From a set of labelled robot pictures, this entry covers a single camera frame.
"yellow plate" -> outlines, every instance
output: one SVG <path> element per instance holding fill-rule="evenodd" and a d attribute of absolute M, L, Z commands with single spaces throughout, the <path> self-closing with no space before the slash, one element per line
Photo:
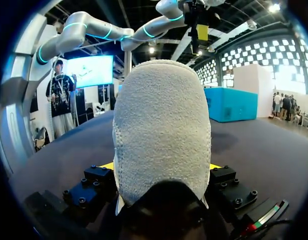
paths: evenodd
<path fill-rule="evenodd" d="M 111 163 L 102 165 L 99 168 L 108 168 L 108 169 L 113 170 L 114 169 L 114 164 L 111 162 Z M 213 168 L 221 168 L 221 166 L 217 166 L 217 165 L 211 164 L 210 165 L 210 169 L 213 169 Z"/>

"gray floor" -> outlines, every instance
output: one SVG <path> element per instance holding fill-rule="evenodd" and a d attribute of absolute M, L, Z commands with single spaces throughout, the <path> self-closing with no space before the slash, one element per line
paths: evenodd
<path fill-rule="evenodd" d="M 79 181 L 84 169 L 111 162 L 112 118 L 112 112 L 94 118 L 30 158 L 10 181 L 18 199 L 43 190 L 61 196 Z M 211 121 L 211 161 L 235 169 L 242 183 L 258 191 L 258 202 L 288 200 L 284 217 L 292 219 L 308 191 L 308 137 L 272 123 L 267 119 Z M 278 231 L 279 227 L 271 230 L 265 239 Z"/>
<path fill-rule="evenodd" d="M 308 138 L 308 128 L 296 125 L 295 123 L 292 124 L 291 122 L 285 121 L 285 120 L 278 120 L 276 118 L 269 119 L 269 118 L 264 118 L 264 121 L 267 121 L 269 123 L 272 123 L 276 126 L 279 126 L 283 129 L 292 131 L 293 133 L 299 134 L 303 137 Z"/>

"man in black shirt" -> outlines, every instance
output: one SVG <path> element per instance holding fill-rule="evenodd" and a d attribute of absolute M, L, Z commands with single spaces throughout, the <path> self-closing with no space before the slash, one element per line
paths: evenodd
<path fill-rule="evenodd" d="M 293 122 L 294 120 L 294 115 L 295 115 L 295 107 L 297 106 L 296 100 L 294 99 L 294 96 L 291 96 L 290 99 L 290 121 Z"/>
<path fill-rule="evenodd" d="M 46 90 L 46 96 L 52 105 L 53 125 L 57 138 L 74 128 L 69 92 L 75 91 L 77 77 L 74 74 L 72 75 L 75 81 L 73 82 L 67 75 L 63 74 L 62 70 L 63 61 L 58 60 L 55 64 L 51 95 L 50 82 Z"/>
<path fill-rule="evenodd" d="M 280 111 L 280 118 L 283 119 L 284 117 L 287 116 L 288 109 L 290 109 L 290 104 L 289 104 L 289 98 L 285 94 L 285 97 L 283 99 L 283 106 L 282 110 Z"/>

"black bolt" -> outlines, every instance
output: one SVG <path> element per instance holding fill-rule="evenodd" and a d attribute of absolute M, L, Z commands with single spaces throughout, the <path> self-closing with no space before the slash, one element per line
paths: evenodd
<path fill-rule="evenodd" d="M 97 182 L 97 181 L 93 182 L 93 185 L 94 185 L 95 187 L 99 187 L 99 186 L 100 186 L 99 182 Z"/>
<path fill-rule="evenodd" d="M 233 182 L 234 182 L 235 185 L 237 185 L 237 184 L 239 184 L 239 179 L 238 179 L 238 178 L 235 178 L 235 179 L 233 180 Z"/>
<path fill-rule="evenodd" d="M 81 179 L 81 183 L 82 183 L 82 185 L 86 185 L 87 184 L 87 179 L 86 178 L 82 178 Z"/>
<path fill-rule="evenodd" d="M 243 199 L 241 199 L 241 198 L 236 198 L 235 201 L 234 201 L 234 205 L 235 205 L 236 207 L 238 207 L 238 206 L 240 206 L 240 205 L 242 204 L 242 202 L 243 202 Z"/>
<path fill-rule="evenodd" d="M 80 197 L 80 198 L 78 199 L 78 202 L 79 202 L 79 205 L 80 205 L 81 207 L 85 207 L 85 206 L 86 206 L 86 203 L 87 203 L 87 201 L 86 201 L 86 199 L 85 199 L 84 197 Z"/>
<path fill-rule="evenodd" d="M 227 187 L 227 183 L 222 182 L 222 183 L 220 184 L 220 188 L 221 188 L 221 189 L 225 189 L 226 187 Z"/>
<path fill-rule="evenodd" d="M 72 196 L 72 194 L 69 190 L 63 191 L 63 197 L 64 198 L 70 198 L 71 196 Z"/>
<path fill-rule="evenodd" d="M 255 198 L 257 196 L 257 191 L 253 190 L 249 193 L 250 198 Z"/>

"cable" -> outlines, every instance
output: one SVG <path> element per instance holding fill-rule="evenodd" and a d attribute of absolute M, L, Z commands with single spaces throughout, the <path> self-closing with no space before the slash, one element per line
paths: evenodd
<path fill-rule="evenodd" d="M 283 220 L 276 220 L 267 224 L 264 224 L 262 226 L 260 226 L 259 228 L 255 229 L 252 232 L 249 232 L 248 234 L 244 235 L 244 236 L 239 236 L 238 238 L 236 238 L 235 240 L 243 240 L 243 239 L 248 239 L 249 237 L 255 235 L 256 233 L 267 229 L 266 233 L 270 230 L 270 228 L 272 228 L 273 226 L 276 225 L 280 225 L 280 224 L 291 224 L 292 220 L 288 220 L 288 219 L 283 219 Z"/>

